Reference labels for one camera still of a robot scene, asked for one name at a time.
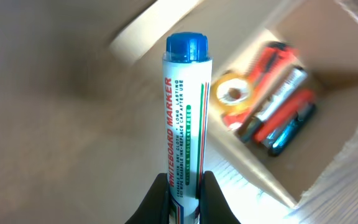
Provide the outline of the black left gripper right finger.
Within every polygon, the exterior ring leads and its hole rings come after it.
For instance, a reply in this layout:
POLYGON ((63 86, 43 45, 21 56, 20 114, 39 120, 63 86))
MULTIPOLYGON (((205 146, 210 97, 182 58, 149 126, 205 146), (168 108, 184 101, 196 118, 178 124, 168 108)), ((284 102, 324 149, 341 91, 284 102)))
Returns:
POLYGON ((200 224, 240 224, 211 171, 206 171, 203 174, 200 194, 200 224))

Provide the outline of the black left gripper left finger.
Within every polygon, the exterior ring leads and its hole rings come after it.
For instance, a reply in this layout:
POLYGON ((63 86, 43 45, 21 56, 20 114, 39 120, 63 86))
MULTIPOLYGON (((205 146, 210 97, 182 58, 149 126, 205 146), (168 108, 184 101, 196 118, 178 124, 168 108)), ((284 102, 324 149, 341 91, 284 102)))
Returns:
POLYGON ((144 199, 126 224, 168 224, 169 186, 167 174, 159 173, 144 199))

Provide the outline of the yellow tape roll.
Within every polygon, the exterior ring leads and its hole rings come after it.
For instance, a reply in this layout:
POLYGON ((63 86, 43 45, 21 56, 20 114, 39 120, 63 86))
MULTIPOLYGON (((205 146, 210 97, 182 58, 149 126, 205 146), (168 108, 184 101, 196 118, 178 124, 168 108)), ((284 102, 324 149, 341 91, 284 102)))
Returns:
POLYGON ((211 86, 211 102, 223 114, 239 114, 255 101, 254 86, 239 73, 227 73, 211 86))

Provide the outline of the small red utility knife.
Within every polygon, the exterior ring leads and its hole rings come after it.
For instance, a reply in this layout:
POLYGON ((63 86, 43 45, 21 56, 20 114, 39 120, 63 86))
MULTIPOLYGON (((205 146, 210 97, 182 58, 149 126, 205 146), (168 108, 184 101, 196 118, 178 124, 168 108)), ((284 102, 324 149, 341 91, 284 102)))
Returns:
POLYGON ((316 110, 315 93, 298 90, 263 123, 252 139, 271 157, 279 156, 316 110))

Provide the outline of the black whiteboard marker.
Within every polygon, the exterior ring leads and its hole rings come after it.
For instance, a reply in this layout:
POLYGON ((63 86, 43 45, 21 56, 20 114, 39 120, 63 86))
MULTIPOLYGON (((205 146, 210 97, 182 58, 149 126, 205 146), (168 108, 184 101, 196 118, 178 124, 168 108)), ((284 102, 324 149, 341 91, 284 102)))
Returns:
POLYGON ((277 91, 267 98, 262 108, 254 114, 244 131, 239 131, 239 139, 247 142, 252 135, 281 107, 288 97, 307 79, 307 72, 299 66, 293 67, 289 76, 277 91))

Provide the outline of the blue whiteboard marker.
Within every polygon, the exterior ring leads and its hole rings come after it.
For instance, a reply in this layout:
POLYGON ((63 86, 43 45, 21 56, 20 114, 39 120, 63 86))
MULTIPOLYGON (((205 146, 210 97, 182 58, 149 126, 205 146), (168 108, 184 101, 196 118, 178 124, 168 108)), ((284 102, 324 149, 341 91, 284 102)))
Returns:
POLYGON ((212 71, 207 37, 170 35, 162 69, 170 221, 198 223, 212 71))

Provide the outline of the large red utility knife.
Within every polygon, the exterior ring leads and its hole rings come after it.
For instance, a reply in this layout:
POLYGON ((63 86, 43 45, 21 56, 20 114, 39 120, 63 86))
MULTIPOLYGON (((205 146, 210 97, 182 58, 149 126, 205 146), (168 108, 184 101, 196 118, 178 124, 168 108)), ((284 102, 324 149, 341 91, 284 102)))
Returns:
POLYGON ((224 125, 231 131, 240 128, 250 116, 262 95, 271 87, 283 69, 293 63, 298 50, 288 43, 270 41, 259 51, 256 62, 251 66, 247 79, 254 87, 254 100, 252 104, 238 114, 223 114, 224 125))

